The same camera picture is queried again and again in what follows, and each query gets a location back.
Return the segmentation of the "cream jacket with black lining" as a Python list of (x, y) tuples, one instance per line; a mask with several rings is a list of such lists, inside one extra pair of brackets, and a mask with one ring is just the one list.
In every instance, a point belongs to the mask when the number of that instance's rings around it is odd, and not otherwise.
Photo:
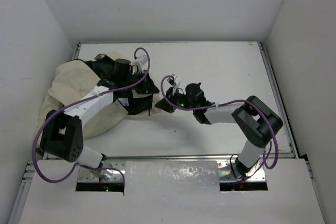
[[(108, 55), (97, 55), (92, 61), (72, 60), (57, 67), (55, 78), (38, 115), (38, 126), (42, 126), (50, 111), (57, 111), (88, 95), (101, 81), (103, 64), (116, 59), (122, 57), (113, 51)], [(154, 81), (151, 81), (152, 90), (115, 92), (116, 101), (101, 109), (84, 125), (84, 138), (96, 137), (125, 118), (142, 118), (160, 113), (161, 110), (154, 106), (159, 101), (159, 90)]]

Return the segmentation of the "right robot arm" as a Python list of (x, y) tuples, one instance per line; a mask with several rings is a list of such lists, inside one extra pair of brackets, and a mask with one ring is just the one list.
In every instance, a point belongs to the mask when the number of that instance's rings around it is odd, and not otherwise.
[(168, 113), (173, 113), (176, 109), (192, 111), (200, 124), (236, 123), (247, 138), (243, 150), (235, 159), (236, 172), (243, 177), (261, 157), (263, 160), (268, 158), (266, 147), (271, 147), (271, 141), (274, 143), (275, 160), (271, 166), (265, 166), (272, 169), (277, 164), (279, 148), (275, 136), (283, 127), (283, 121), (254, 95), (246, 100), (215, 105), (205, 98), (200, 83), (187, 85), (184, 93), (179, 93), (178, 88), (172, 84), (155, 107)]

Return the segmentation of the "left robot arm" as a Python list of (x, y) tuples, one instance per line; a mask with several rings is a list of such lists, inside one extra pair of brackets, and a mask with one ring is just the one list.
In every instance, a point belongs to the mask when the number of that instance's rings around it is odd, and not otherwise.
[(60, 65), (39, 114), (44, 126), (40, 149), (70, 163), (100, 168), (105, 156), (83, 141), (110, 130), (128, 115), (152, 109), (159, 89), (143, 68), (146, 61), (99, 55), (92, 61)]

